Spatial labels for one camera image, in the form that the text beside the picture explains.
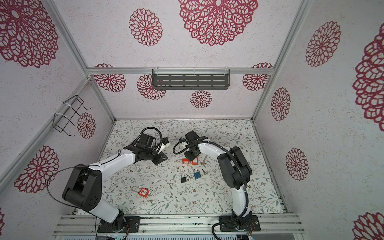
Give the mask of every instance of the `blue padlock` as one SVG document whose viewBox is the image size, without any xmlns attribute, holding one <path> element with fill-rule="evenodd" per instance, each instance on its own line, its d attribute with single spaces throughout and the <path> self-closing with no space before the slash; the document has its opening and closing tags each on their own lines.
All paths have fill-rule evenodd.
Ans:
<svg viewBox="0 0 384 240">
<path fill-rule="evenodd" d="M 201 178 L 201 174 L 197 169 L 193 170 L 193 174 L 195 175 L 195 179 Z"/>
</svg>

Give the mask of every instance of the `wire rack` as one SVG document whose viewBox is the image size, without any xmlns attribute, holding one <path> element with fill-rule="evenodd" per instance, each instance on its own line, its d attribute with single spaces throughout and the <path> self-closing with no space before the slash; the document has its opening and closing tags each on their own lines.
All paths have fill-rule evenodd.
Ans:
<svg viewBox="0 0 384 240">
<path fill-rule="evenodd" d="M 80 105 L 78 106 L 78 108 L 74 109 L 74 108 L 73 108 L 73 104 L 74 104 L 76 101 L 78 101 L 78 102 L 80 103 Z M 73 126 L 77 127 L 77 125 L 75 125 L 75 124 L 72 122 L 72 118 L 73 118 L 73 116 L 75 116 L 76 114 L 80 117 L 80 114 L 78 113 L 78 111 L 79 111 L 79 109 L 80 109 L 81 107 L 83 107 L 83 108 L 86 109 L 86 110 L 89 110 L 89 109 L 91 109 L 91 108 L 86 108 L 86 107 L 83 105 L 84 100 L 83 100 L 79 95 L 74 95 L 73 97 L 67 99 L 67 100 L 64 101 L 63 103 L 69 106 L 69 108 L 67 109 L 67 111 L 68 111 L 69 109 L 72 109 L 72 110 L 74 111 L 74 113 L 72 114 L 72 116 L 71 116 L 70 118 L 68 118 L 68 116 L 65 115 L 67 111 L 65 111 L 64 114 L 62 114 L 62 113 L 55 113 L 54 116 L 53 116 L 52 126 L 53 126 L 53 128 L 55 128 L 57 131 L 59 131 L 59 132 L 65 132 L 68 136 L 74 137 L 74 135 L 70 135 L 69 133 L 67 133 L 67 131 L 65 131 L 65 128 L 67 127 L 67 125 L 68 125 L 69 123 L 71 123 Z M 58 123 L 59 123 L 59 121 L 60 121 L 60 119 L 61 119 L 62 117 L 65 117 L 65 118 L 68 120 L 68 122 L 65 124 L 64 127 L 60 127 L 60 126 L 58 125 Z"/>
</svg>

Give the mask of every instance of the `black mounting plate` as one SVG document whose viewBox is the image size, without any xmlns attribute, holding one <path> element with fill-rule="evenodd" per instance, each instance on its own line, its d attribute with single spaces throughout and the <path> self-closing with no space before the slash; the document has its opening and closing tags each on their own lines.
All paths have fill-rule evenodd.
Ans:
<svg viewBox="0 0 384 240">
<path fill-rule="evenodd" d="M 231 219 L 233 219 L 233 217 L 230 215 L 220 216 L 218 218 L 219 222 L 224 222 L 224 221 L 228 221 Z M 222 231 L 222 232 L 238 232 L 238 230 L 235 228 L 234 223 L 235 222 L 230 222 L 227 224 L 220 225 L 220 231 Z M 253 232 L 260 232 L 261 231 L 259 219 L 256 215 L 252 215 L 251 223 L 253 223 L 253 225 L 255 226 L 255 229 L 254 230 L 252 229 Z M 248 224 L 247 228 L 244 230 L 241 230 L 240 232 L 250 232 L 250 231 L 251 231 L 251 226 Z"/>
<path fill-rule="evenodd" d="M 139 226 L 140 226 L 140 217 L 124 217 L 126 223 L 129 225 L 130 229 L 129 229 L 129 232 L 130 233 L 136 233 L 138 232 L 139 230 Z M 108 230 L 108 226 L 107 225 L 101 225 L 98 227 L 97 229 L 97 232 L 98 233 L 113 233 L 111 230 Z"/>
</svg>

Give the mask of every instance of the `padlock label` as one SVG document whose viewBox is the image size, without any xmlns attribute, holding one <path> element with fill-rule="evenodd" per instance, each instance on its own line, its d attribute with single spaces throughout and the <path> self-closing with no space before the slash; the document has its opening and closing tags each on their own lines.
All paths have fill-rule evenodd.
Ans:
<svg viewBox="0 0 384 240">
<path fill-rule="evenodd" d="M 140 195 L 146 195 L 147 192 L 148 192 L 147 189 L 141 189 L 141 191 L 140 191 Z"/>
</svg>

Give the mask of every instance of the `black padlock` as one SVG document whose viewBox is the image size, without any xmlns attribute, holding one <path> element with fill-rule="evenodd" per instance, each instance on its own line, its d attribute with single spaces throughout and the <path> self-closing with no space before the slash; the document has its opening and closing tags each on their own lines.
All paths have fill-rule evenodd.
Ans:
<svg viewBox="0 0 384 240">
<path fill-rule="evenodd" d="M 184 174 L 181 175 L 181 182 L 187 182 L 187 178 Z"/>
</svg>

